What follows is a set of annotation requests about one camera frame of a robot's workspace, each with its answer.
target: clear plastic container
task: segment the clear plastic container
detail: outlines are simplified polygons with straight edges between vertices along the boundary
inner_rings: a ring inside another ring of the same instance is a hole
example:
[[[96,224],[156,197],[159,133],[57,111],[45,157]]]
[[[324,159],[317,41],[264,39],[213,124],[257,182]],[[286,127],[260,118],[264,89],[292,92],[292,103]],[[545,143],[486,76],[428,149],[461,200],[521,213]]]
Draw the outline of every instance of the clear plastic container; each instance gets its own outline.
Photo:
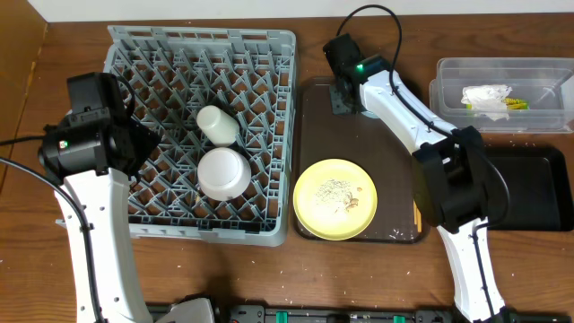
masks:
[[[482,132],[572,132],[572,58],[443,58],[437,69],[431,109],[457,127],[474,126]],[[508,118],[493,120],[488,114],[500,114],[499,110],[467,109],[461,103],[464,87],[487,84],[510,86],[509,98],[527,100],[529,109],[507,110]]]

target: brown tray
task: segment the brown tray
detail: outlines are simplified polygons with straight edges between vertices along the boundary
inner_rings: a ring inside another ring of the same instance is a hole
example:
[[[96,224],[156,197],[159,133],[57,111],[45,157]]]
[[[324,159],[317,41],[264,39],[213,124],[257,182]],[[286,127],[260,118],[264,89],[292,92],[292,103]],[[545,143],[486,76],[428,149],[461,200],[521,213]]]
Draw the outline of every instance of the brown tray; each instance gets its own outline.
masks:
[[[346,241],[411,244],[424,238],[429,226],[417,228],[411,189],[411,157],[380,120],[363,115],[336,116],[331,110],[331,78],[315,78],[303,86],[296,117],[295,174],[325,159],[344,159],[361,166],[377,188],[378,205],[369,227]],[[294,217],[299,235],[322,240]]]

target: plastic container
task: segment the plastic container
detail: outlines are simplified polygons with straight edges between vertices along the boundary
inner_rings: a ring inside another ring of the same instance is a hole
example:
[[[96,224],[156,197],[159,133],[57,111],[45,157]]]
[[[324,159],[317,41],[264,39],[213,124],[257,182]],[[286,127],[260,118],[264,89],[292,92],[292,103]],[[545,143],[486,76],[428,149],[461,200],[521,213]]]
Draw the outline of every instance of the plastic container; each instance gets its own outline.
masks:
[[[245,157],[229,148],[206,153],[197,166],[201,191],[216,201],[229,201],[241,195],[251,181],[251,169]]]
[[[569,133],[574,126],[574,59],[571,58],[443,58],[432,110],[457,127],[482,132]],[[527,100],[528,110],[509,110],[508,119],[493,121],[461,103],[466,86],[506,84],[509,98]]]
[[[237,121],[215,106],[199,110],[197,125],[216,147],[227,147],[235,143],[235,136],[239,134]]]
[[[134,116],[161,135],[128,200],[136,237],[278,246],[288,227],[296,46],[290,31],[108,26],[104,72],[135,90]],[[126,101],[128,91],[123,91]],[[231,201],[201,193],[197,165],[214,148],[197,112],[213,104],[240,131],[231,149],[251,168]]]

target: wall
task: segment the wall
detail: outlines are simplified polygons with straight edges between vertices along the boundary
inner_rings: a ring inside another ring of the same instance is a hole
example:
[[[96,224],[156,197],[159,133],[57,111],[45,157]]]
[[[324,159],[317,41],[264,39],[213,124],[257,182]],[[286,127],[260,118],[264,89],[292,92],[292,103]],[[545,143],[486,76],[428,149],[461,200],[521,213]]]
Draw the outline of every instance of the wall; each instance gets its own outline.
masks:
[[[33,62],[38,57],[46,26],[26,0],[0,1],[0,141],[16,136]],[[8,157],[11,150],[11,146],[0,147],[0,156]],[[0,165],[0,185],[4,171]]]
[[[573,0],[29,0],[47,22],[345,16],[364,4],[397,14],[574,12]],[[367,14],[380,14],[377,10]]]

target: green switch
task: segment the green switch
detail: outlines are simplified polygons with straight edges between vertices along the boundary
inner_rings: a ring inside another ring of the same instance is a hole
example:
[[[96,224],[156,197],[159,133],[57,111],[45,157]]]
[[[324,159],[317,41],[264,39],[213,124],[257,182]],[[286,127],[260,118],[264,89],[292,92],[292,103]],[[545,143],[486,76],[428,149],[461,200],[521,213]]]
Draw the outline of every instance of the green switch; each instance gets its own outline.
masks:
[[[289,322],[289,316],[287,315],[287,312],[277,312],[277,314],[275,315],[275,317],[277,318],[277,320],[275,322],[277,323],[287,323]]]

